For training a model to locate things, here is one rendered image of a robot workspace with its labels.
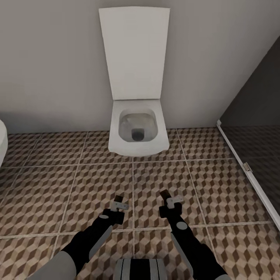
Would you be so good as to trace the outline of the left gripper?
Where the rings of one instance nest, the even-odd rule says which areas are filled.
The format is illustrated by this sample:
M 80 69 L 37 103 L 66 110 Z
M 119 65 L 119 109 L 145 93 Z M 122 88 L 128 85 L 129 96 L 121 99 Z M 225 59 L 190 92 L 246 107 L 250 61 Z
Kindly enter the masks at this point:
M 115 218 L 115 223 L 114 224 L 120 224 L 120 225 L 123 224 L 123 219 L 124 219 L 125 213 L 119 212 L 119 211 L 112 212 L 110 209 L 104 209 L 103 213 L 104 214 L 112 214 Z

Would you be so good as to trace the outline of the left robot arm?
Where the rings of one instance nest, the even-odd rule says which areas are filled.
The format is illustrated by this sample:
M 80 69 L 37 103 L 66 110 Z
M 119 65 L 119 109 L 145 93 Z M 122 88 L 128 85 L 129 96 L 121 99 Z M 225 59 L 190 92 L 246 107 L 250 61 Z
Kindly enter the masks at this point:
M 71 242 L 26 280 L 74 280 L 112 233 L 114 224 L 123 224 L 129 205 L 113 201 L 86 230 L 78 232 Z

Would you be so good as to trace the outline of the mousetrap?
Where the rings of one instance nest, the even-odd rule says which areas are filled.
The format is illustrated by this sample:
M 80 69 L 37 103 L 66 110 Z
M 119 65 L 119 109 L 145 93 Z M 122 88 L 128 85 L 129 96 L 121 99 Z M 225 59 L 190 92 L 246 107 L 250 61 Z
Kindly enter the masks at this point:
M 171 194 L 168 192 L 167 189 L 165 189 L 164 191 L 160 192 L 160 195 L 162 196 L 162 198 L 164 199 L 164 201 L 167 201 L 167 198 L 171 198 Z
M 123 197 L 121 197 L 121 196 L 115 196 L 115 199 L 114 199 L 114 201 L 116 201 L 116 202 L 122 202 L 122 200 L 123 200 Z

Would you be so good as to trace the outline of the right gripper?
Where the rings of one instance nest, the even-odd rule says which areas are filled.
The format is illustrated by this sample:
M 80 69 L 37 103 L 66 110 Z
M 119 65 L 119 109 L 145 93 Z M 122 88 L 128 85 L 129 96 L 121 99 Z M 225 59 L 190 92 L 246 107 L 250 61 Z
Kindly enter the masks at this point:
M 173 214 L 182 214 L 182 206 L 181 203 L 174 203 L 175 208 L 169 209 L 167 207 L 167 205 L 165 204 L 164 206 L 160 206 L 159 210 L 160 210 L 160 216 L 161 218 L 165 218 L 167 217 L 168 220 L 170 219 L 170 216 Z

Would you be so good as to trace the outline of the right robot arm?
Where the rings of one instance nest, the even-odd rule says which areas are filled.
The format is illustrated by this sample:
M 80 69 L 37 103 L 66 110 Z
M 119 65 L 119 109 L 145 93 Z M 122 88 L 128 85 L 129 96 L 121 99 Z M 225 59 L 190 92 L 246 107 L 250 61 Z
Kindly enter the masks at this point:
M 161 218 L 168 218 L 171 225 L 171 239 L 194 280 L 232 280 L 225 272 L 206 244 L 201 244 L 191 228 L 181 217 L 185 198 L 167 198 L 167 204 L 160 206 Z

